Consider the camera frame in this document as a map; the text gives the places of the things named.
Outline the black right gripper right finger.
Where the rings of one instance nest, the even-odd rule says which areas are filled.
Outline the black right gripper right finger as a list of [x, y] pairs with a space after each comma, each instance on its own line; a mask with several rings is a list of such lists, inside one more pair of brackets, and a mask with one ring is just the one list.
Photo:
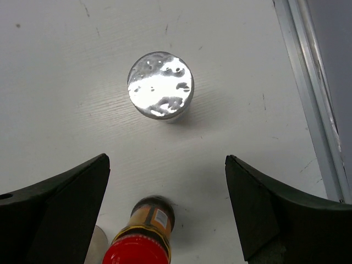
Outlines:
[[351, 205], [310, 195], [229, 155], [225, 176], [248, 263], [351, 263]]

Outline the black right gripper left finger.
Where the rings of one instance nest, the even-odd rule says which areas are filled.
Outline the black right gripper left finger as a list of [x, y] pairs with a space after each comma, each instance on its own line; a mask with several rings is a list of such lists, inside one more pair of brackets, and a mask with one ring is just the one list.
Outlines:
[[1, 195], [1, 263], [84, 263], [110, 174], [100, 154]]

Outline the white powder jar silver lid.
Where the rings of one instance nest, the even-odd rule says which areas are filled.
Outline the white powder jar silver lid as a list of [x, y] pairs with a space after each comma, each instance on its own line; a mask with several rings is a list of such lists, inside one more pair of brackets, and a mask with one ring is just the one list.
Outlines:
[[107, 236], [99, 226], [95, 225], [84, 264], [101, 264], [107, 249]]

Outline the blue label salt jar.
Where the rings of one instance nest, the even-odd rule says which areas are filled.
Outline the blue label salt jar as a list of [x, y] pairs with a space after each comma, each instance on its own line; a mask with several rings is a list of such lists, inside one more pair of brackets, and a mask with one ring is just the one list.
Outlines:
[[195, 81], [181, 58], [156, 51], [133, 64], [127, 77], [127, 89], [130, 101], [143, 116], [173, 123], [189, 109]]

